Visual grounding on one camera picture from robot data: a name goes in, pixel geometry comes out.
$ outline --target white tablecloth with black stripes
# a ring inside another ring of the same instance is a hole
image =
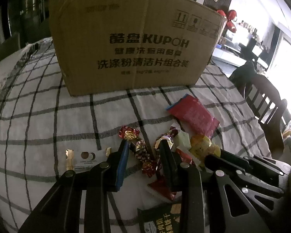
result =
[[[245,156],[270,156],[263,130],[235,86],[208,65],[195,86],[145,88],[70,97],[54,46],[41,44],[25,65],[16,65],[0,94],[0,217],[17,231],[65,172],[66,149],[117,149],[122,125],[140,130],[147,146],[175,121],[166,108],[186,93],[197,97],[220,125],[212,141]],[[193,132],[181,123],[186,132]],[[139,232],[137,208],[161,203],[145,189],[148,178],[132,153],[123,187],[108,194],[112,232]],[[80,215],[83,231],[84,212]]]

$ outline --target window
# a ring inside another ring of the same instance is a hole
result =
[[[291,110],[291,44],[283,38],[267,73],[270,82],[279,91],[281,99],[286,99]]]

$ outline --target candy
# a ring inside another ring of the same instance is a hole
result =
[[[139,136],[140,131],[128,126],[122,126],[119,131],[119,137],[126,140],[132,140]]]

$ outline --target table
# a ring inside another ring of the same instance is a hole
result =
[[[240,156],[270,156],[264,133],[246,101],[222,71],[208,65],[194,86],[174,86],[70,97],[51,39],[28,62],[18,62],[0,91],[0,217],[17,231],[65,172],[65,151],[117,149],[122,125],[140,130],[147,146],[169,130],[165,110],[186,93],[197,97],[220,125],[212,139]],[[194,133],[181,122],[186,132]],[[108,194],[112,232],[139,232],[137,208],[160,203],[145,190],[148,178],[132,153],[123,187]],[[83,231],[84,200],[80,214]]]

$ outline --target wrapped candy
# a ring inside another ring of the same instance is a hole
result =
[[[119,131],[119,137],[126,140],[132,140],[139,136],[140,131],[128,126],[122,126]]]
[[[154,151],[155,151],[155,158],[156,158],[156,164],[157,164],[157,171],[159,171],[162,168],[161,155],[159,153],[158,146],[159,146],[160,142],[163,139],[165,139],[165,140],[167,140],[169,148],[170,149],[172,148],[172,146],[173,146],[172,138],[175,135],[174,129],[171,129],[168,133],[160,135],[154,142]]]
[[[145,142],[139,137],[140,131],[128,126],[122,126],[119,137],[131,141],[130,150],[136,159],[142,163],[142,173],[152,177],[157,170],[157,162],[151,151],[146,147]]]

